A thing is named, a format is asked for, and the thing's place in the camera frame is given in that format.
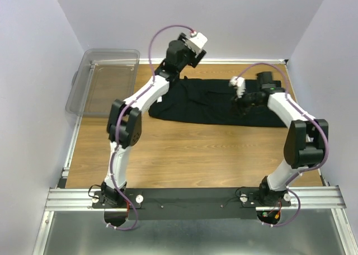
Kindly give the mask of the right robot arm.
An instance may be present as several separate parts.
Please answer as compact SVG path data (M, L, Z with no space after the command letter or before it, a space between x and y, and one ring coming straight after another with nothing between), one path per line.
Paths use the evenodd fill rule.
M284 159L261 181L257 200L270 206L282 200L287 187L301 174L322 164L328 150L328 122L316 119L294 102L287 91L273 80L271 72L256 75L258 91L248 92L246 80L233 77L229 84L235 89L234 108L245 115L254 107L266 106L288 128L284 145Z

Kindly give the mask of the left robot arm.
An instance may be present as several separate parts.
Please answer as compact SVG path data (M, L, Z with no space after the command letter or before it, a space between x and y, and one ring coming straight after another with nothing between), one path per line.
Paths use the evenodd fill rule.
M179 81L186 66L196 67L205 56L208 39L200 32L180 34L169 43L166 57L154 70L149 81L132 96L112 103L107 123L110 141L109 168L101 184L101 192L111 207L119 207L129 199L125 196L126 169L132 147L142 134L142 115L152 104Z

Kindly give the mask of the black t-shirt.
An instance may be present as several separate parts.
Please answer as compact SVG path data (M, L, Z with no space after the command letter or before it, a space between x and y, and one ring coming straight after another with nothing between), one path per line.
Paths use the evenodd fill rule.
M281 119L265 106L245 115L232 108L235 89L227 79L184 77L159 102L149 108L149 116L166 121L205 125L234 125L284 128Z

